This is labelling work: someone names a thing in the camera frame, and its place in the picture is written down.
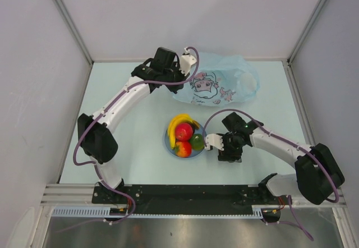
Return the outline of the green yellow fake citrus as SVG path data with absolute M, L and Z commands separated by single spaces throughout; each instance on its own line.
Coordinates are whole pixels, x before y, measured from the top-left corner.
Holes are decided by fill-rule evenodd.
M 193 136 L 188 141 L 195 151 L 201 151 L 204 148 L 204 140 L 202 134 L 193 134 Z

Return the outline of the yellow fake banana bunch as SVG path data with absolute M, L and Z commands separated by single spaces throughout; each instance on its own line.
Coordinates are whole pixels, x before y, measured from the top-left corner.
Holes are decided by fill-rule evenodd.
M 168 125 L 168 128 L 167 128 L 167 133 L 168 133 L 171 149 L 174 149 L 175 143 L 177 141 L 177 139 L 175 138 L 175 135 L 174 135 L 175 128 L 177 127 L 177 125 L 179 125 L 180 123 L 184 123 L 184 122 L 189 123 L 192 126 L 193 131 L 195 129 L 200 128 L 199 123 L 197 121 L 195 121 L 193 118 L 191 118 L 190 115 L 187 113 L 181 113 L 181 114 L 178 114 L 175 117 L 173 117 Z

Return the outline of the orange fake persimmon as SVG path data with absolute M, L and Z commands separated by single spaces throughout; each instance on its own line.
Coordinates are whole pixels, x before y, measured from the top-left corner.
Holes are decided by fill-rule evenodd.
M 188 158 L 192 153 L 192 146 L 188 141 L 177 141 L 174 146 L 174 153 L 180 158 Z

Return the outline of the red fake fruit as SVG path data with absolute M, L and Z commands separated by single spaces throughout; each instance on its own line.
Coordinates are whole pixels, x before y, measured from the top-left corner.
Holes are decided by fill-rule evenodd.
M 193 133 L 194 131 L 192 126 L 187 122 L 177 125 L 174 131 L 175 138 L 179 141 L 188 141 L 192 137 Z

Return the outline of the light blue printed plastic bag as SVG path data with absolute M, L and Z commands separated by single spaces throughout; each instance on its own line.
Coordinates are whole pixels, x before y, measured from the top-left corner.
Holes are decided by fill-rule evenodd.
M 260 88 L 257 71 L 240 55 L 221 56 L 201 52 L 199 69 L 173 98 L 210 107 L 243 103 Z

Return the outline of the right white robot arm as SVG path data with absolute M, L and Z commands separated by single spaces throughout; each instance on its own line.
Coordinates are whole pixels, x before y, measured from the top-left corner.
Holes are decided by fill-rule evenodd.
M 294 174 L 273 173 L 262 180 L 259 198 L 271 204 L 282 195 L 302 195 L 309 202 L 320 205 L 337 192 L 345 178 L 330 149 L 318 143 L 300 145 L 270 132 L 259 121 L 245 122 L 236 112 L 222 123 L 227 133 L 220 134 L 220 161 L 241 160 L 243 148 L 250 146 L 267 151 L 294 168 Z

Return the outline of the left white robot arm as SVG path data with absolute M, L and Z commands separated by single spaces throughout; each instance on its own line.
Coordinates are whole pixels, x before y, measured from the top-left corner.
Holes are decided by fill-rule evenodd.
M 104 196 L 112 203 L 123 199 L 123 178 L 114 165 L 118 144 L 113 136 L 127 113 L 155 89 L 165 85 L 176 93 L 183 88 L 197 57 L 185 49 L 181 56 L 160 47 L 155 56 L 139 64 L 131 72 L 124 87 L 101 109 L 91 115 L 81 114 L 77 120 L 79 149 L 89 156 L 88 163 L 95 167 L 102 183 L 106 183 Z

